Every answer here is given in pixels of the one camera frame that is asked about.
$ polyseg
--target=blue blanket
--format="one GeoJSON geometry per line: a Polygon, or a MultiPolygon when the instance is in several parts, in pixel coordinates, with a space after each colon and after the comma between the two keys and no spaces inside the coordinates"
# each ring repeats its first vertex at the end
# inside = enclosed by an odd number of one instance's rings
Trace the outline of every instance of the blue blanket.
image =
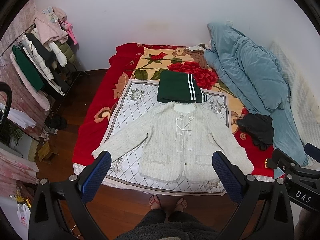
{"type": "MultiPolygon", "coordinates": [[[[306,165],[308,161],[288,100],[289,88],[277,58],[230,26],[209,23],[208,28],[212,38],[212,49],[204,52],[208,65],[250,113],[271,115],[274,148],[306,165]]],[[[280,169],[275,170],[274,178],[282,174],[280,169]]]]}

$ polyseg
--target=white patterned mat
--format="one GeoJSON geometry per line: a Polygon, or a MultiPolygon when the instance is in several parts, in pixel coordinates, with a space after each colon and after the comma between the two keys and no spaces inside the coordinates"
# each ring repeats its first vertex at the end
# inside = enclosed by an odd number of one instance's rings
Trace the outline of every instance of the white patterned mat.
{"type": "MultiPolygon", "coordinates": [[[[129,123],[136,120],[148,109],[163,103],[157,102],[159,83],[150,80],[129,80],[118,105],[114,110],[108,125],[108,129],[101,141],[103,144],[110,136],[113,136],[129,123]]],[[[201,103],[203,107],[211,109],[231,127],[231,113],[228,109],[228,97],[224,93],[201,89],[208,95],[208,101],[201,103]]],[[[164,195],[223,195],[225,190],[219,183],[192,183],[185,177],[176,183],[156,182],[141,177],[138,173],[139,160],[142,155],[144,142],[111,164],[111,168],[102,184],[122,189],[135,189],[152,194],[164,195]]],[[[74,163],[75,174],[79,174],[84,166],[74,163]]],[[[265,176],[256,176],[259,180],[273,181],[265,176]]]]}

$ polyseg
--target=plastic bag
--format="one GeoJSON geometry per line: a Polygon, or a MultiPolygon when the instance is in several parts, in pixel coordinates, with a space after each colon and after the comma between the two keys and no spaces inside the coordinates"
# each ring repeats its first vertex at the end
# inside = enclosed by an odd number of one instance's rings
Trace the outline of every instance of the plastic bag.
{"type": "Polygon", "coordinates": [[[29,228],[30,214],[30,209],[26,204],[18,204],[17,215],[20,223],[24,225],[26,228],[29,228]]]}

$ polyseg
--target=wooden stool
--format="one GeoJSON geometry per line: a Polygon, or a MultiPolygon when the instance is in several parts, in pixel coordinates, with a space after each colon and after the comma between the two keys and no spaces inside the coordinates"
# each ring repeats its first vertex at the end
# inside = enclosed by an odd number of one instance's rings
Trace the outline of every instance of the wooden stool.
{"type": "Polygon", "coordinates": [[[38,151],[39,161],[44,161],[45,163],[51,164],[51,162],[48,159],[52,154],[58,155],[50,149],[49,142],[46,141],[46,143],[38,151]]]}

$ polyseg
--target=cream tweed jacket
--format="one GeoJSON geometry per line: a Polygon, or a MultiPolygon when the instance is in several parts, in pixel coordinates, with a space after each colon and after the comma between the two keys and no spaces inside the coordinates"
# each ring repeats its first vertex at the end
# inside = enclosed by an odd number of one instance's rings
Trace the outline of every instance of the cream tweed jacket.
{"type": "Polygon", "coordinates": [[[93,151],[110,152],[112,161],[146,140],[140,159],[141,176],[173,183],[185,176],[191,182],[218,181],[212,155],[222,151],[244,174],[253,165],[230,129],[213,111],[199,103],[190,113],[179,113],[174,102],[150,109],[93,151]]]}

